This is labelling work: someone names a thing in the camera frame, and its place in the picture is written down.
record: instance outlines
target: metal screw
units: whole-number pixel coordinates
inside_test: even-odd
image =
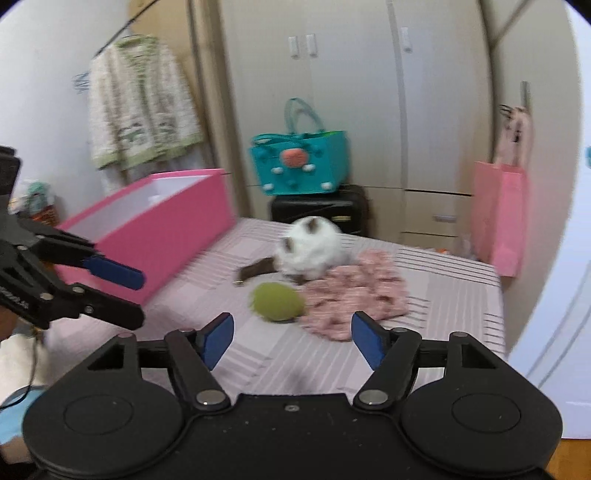
[[[226,394],[219,390],[203,390],[196,398],[201,405],[219,405],[226,400]]]
[[[388,400],[388,394],[381,390],[365,390],[359,394],[359,399],[366,405],[381,405]]]

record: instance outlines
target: blue gripper pad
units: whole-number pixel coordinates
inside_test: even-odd
[[[380,334],[371,328],[357,313],[351,318],[351,335],[353,341],[371,370],[375,370],[386,356]]]
[[[234,318],[228,314],[213,330],[204,334],[203,363],[209,370],[220,361],[234,339]]]
[[[102,255],[93,255],[90,258],[86,258],[82,262],[82,265],[95,277],[130,288],[131,290],[141,289],[146,281],[145,275],[141,270],[117,263],[114,260],[109,260]]]

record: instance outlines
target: brown cat ear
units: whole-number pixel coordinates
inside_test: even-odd
[[[314,217],[312,220],[310,220],[308,222],[308,231],[310,233],[316,233],[316,231],[318,230],[318,219],[316,217]]]
[[[285,246],[285,249],[286,249],[288,252],[292,252],[292,251],[293,251],[293,249],[294,249],[294,246],[293,246],[293,241],[291,240],[291,237],[290,237],[290,236],[286,236],[286,237],[283,239],[283,245]]]

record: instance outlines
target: bag handle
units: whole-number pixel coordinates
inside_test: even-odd
[[[268,146],[271,148],[270,145],[267,145],[269,140],[280,140],[282,142],[293,142],[297,143],[301,148],[306,148],[306,142],[302,141],[301,139],[297,138],[293,135],[283,135],[283,134],[261,134],[255,137],[252,137],[252,146],[253,147],[264,147]]]
[[[504,125],[495,148],[494,164],[509,164],[527,168],[533,145],[533,127],[529,113],[514,108],[511,118]]]
[[[285,112],[284,112],[285,125],[287,127],[287,132],[289,134],[291,134],[291,135],[296,134],[296,123],[294,121],[294,118],[293,118],[294,115],[292,112],[292,108],[295,103],[298,103],[302,107],[302,112],[305,113],[306,115],[308,115],[314,121],[314,123],[316,124],[316,128],[318,129],[318,133],[325,132],[322,120],[320,120],[320,117],[314,111],[314,109],[310,105],[308,105],[308,103],[303,101],[301,98],[294,97],[294,98],[290,98],[285,103]]]

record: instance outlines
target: tennis ball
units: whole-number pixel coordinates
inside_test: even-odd
[[[265,320],[282,322],[304,313],[306,302],[300,293],[283,283],[261,283],[252,292],[251,308]]]

